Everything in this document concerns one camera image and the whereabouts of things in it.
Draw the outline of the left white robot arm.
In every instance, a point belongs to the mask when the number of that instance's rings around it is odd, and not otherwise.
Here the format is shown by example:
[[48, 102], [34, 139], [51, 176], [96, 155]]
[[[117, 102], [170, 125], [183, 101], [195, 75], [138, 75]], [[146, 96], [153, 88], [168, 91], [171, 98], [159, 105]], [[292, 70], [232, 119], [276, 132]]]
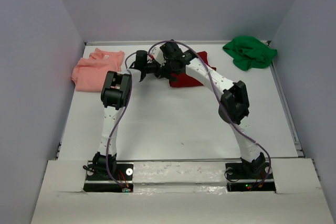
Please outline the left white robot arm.
[[118, 124], [123, 117], [132, 92], [131, 73], [108, 71], [101, 90], [101, 101], [104, 107], [102, 136], [97, 153], [92, 158], [89, 168], [92, 173], [111, 179], [116, 184], [114, 176], [119, 174], [117, 168], [117, 133]]

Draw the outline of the red t shirt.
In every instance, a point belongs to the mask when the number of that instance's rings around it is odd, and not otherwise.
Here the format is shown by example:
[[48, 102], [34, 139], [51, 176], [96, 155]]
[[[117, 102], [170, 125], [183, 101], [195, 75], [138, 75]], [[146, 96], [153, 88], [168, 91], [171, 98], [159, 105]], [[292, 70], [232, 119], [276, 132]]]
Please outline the red t shirt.
[[[198, 55], [201, 57], [201, 59], [208, 64], [208, 54], [206, 51], [200, 51], [198, 52]], [[199, 81], [196, 79], [188, 76], [185, 73], [181, 73], [179, 75], [172, 74], [173, 77], [175, 77], [175, 80], [170, 80], [169, 85], [171, 88], [191, 88], [191, 87], [200, 87], [203, 86]]]

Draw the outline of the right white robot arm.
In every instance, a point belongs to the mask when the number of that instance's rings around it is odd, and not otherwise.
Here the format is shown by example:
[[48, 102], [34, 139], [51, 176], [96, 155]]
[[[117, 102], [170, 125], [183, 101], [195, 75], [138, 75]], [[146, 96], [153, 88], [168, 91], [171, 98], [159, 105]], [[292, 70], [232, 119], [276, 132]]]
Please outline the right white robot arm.
[[208, 66], [189, 46], [183, 52], [181, 42], [164, 40], [159, 43], [163, 54], [162, 70], [168, 74], [184, 73], [210, 89], [218, 102], [218, 114], [228, 123], [240, 150], [241, 173], [256, 178], [262, 172], [266, 159], [260, 145], [247, 135], [240, 125], [249, 116], [249, 99], [244, 82], [231, 81]]

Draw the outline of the green t shirt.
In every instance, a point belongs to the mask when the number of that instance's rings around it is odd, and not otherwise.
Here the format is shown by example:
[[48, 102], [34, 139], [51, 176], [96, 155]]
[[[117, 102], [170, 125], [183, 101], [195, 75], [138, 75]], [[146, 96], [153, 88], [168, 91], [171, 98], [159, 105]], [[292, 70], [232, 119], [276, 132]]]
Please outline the green t shirt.
[[233, 64], [242, 71], [265, 69], [277, 56], [276, 49], [269, 48], [252, 36], [238, 36], [223, 46], [223, 50], [232, 57]]

